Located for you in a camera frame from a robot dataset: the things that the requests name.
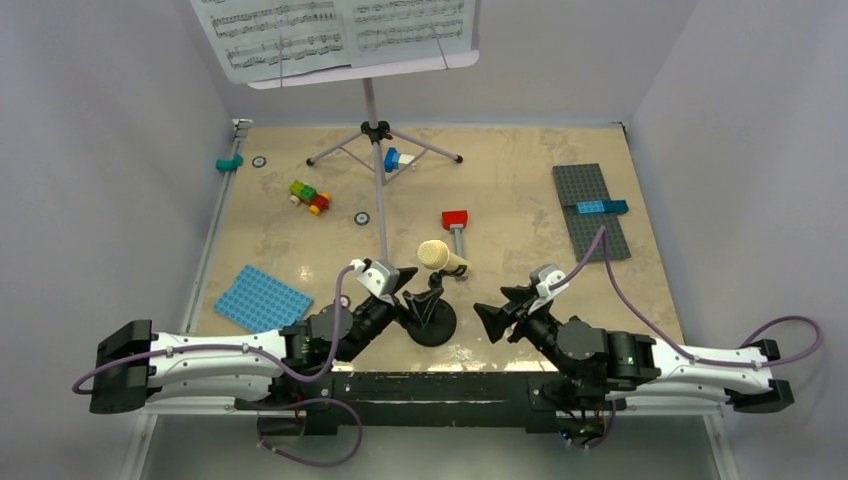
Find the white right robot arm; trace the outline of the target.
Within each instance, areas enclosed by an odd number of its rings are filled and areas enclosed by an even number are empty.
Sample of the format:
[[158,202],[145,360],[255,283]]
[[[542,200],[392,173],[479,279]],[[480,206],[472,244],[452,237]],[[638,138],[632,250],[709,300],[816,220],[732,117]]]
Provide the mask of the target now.
[[604,410],[629,396],[669,396],[764,414],[795,401],[791,384],[765,365],[776,357],[775,343],[760,341],[722,350],[717,360],[697,361],[696,348],[677,352],[649,335],[594,327],[576,315],[560,321],[550,306],[533,306],[538,297],[528,287],[501,292],[506,304],[476,303],[475,313],[491,342],[526,340],[553,365],[556,378],[535,391],[561,410]]

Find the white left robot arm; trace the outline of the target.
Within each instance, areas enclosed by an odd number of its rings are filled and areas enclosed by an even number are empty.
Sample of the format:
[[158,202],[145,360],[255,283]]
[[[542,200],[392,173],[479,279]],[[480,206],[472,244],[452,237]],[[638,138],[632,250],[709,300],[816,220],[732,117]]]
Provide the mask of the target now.
[[368,296],[355,309],[337,290],[329,319],[313,315],[282,329],[241,336],[196,337],[157,333],[149,320],[134,320],[101,341],[96,367],[72,390],[89,396],[93,414],[131,412],[166,398],[234,397],[284,409],[298,384],[319,381],[335,363],[354,360],[388,325],[424,327],[435,314],[447,271],[430,274],[427,290],[405,285],[417,268],[354,259],[336,283],[353,273]]

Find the beige toy microphone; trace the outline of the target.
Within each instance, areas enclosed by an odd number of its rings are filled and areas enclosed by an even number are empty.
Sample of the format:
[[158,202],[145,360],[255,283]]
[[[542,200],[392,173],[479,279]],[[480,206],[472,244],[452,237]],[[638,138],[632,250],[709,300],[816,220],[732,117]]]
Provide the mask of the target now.
[[471,264],[468,260],[453,253],[448,245],[441,240],[422,242],[416,252],[418,261],[432,271],[443,271],[448,274],[464,276]]

